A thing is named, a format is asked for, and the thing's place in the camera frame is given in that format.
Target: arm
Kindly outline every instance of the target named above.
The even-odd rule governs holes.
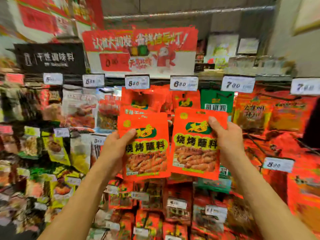
[[[242,130],[228,122],[225,130],[214,118],[209,124],[218,135],[221,163],[230,170],[249,202],[253,217],[266,240],[315,240],[314,234],[294,215],[246,156]]]
[[[135,136],[135,129],[119,139],[117,132],[106,138],[99,159],[81,182],[75,194],[54,218],[38,240],[85,240],[98,210],[103,191],[122,167],[126,144]]]

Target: metal pipe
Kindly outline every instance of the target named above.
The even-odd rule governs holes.
[[[134,15],[120,15],[120,16],[104,16],[104,20],[136,20],[136,19],[160,19],[180,16],[195,16],[195,15],[209,15],[213,13],[224,12],[260,12],[260,11],[273,11],[276,6],[261,6],[261,7],[237,7],[227,9],[210,9],[210,10],[196,10],[185,12],[170,12],[170,13],[153,13],[153,14],[134,14]]]

